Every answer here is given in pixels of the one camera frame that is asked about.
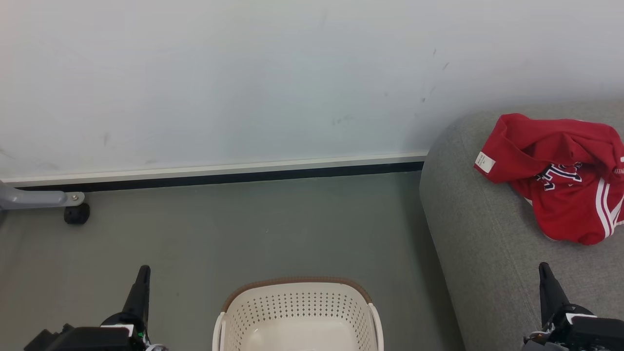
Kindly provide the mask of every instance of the gray floor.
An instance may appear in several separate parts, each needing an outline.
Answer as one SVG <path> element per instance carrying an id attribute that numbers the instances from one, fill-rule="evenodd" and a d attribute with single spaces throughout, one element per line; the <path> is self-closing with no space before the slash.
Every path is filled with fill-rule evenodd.
<path id="1" fill-rule="evenodd" d="M 418 196 L 420 173 L 89 194 L 92 215 L 13 211 L 0 227 L 0 343 L 98 325 L 152 267 L 149 332 L 173 351 L 209 350 L 230 292 L 285 275 L 359 282 L 387 350 L 462 350 Z"/>

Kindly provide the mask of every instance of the black baseboard strip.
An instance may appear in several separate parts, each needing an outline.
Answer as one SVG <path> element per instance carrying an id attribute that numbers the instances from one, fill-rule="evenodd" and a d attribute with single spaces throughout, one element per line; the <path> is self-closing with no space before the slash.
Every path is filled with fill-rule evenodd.
<path id="1" fill-rule="evenodd" d="M 394 164 L 375 164 L 368 166 L 346 166 L 316 169 L 297 169 L 292 171 L 273 171 L 242 174 L 200 175 L 197 177 L 179 177 L 143 180 L 122 180 L 119 182 L 100 182 L 84 184 L 43 185 L 22 187 L 23 190 L 61 190 L 64 192 L 95 192 L 110 190 L 146 189 L 160 187 L 180 187 L 187 185 L 225 184 L 241 182 L 259 182 L 263 180 L 282 180 L 300 178 L 320 178 L 356 176 L 360 174 L 381 174 L 393 172 L 413 172 L 422 169 L 423 162 L 405 162 Z"/>

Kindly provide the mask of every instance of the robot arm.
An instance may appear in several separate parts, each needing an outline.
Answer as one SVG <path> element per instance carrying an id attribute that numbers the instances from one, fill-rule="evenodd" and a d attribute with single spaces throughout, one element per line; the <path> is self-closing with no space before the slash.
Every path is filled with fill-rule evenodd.
<path id="1" fill-rule="evenodd" d="M 60 333 L 43 330 L 24 351 L 146 351 L 154 350 L 147 335 L 150 301 L 150 267 L 140 268 L 124 309 L 102 322 L 100 327 L 63 326 Z"/>
<path id="2" fill-rule="evenodd" d="M 547 263 L 539 272 L 543 329 L 525 338 L 523 351 L 624 351 L 623 321 L 571 304 Z"/>

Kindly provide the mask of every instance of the brown basket rim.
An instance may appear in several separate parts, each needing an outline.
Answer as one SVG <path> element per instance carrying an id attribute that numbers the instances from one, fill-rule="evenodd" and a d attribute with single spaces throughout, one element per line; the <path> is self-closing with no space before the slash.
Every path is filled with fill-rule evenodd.
<path id="1" fill-rule="evenodd" d="M 364 290 L 364 288 L 361 285 L 359 285 L 358 283 L 354 282 L 351 279 L 338 278 L 338 277 L 284 277 L 284 278 L 277 278 L 277 279 L 261 280 L 259 282 L 254 282 L 254 283 L 241 286 L 240 288 L 236 289 L 233 293 L 230 294 L 228 299 L 225 301 L 225 304 L 223 304 L 223 308 L 221 309 L 221 312 L 227 312 L 228 308 L 230 308 L 230 305 L 232 304 L 234 299 L 237 298 L 240 294 L 246 292 L 247 290 L 267 287 L 271 285 L 293 284 L 293 283 L 344 284 L 357 290 L 362 295 L 362 297 L 364 297 L 364 300 L 366 301 L 367 304 L 371 304 L 373 302 L 373 300 L 368 295 L 366 290 Z"/>

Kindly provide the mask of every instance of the perforated basket wall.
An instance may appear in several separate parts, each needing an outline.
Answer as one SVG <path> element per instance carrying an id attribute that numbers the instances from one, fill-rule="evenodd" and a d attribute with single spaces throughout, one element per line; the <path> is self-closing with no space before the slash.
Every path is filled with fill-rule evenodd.
<path id="1" fill-rule="evenodd" d="M 283 325 L 302 320 L 339 320 L 349 326 L 357 341 L 356 350 L 375 351 L 370 298 L 358 285 L 357 288 L 361 291 L 340 283 L 298 282 L 245 290 L 225 307 L 225 351 L 243 351 L 245 338 L 263 324 Z"/>

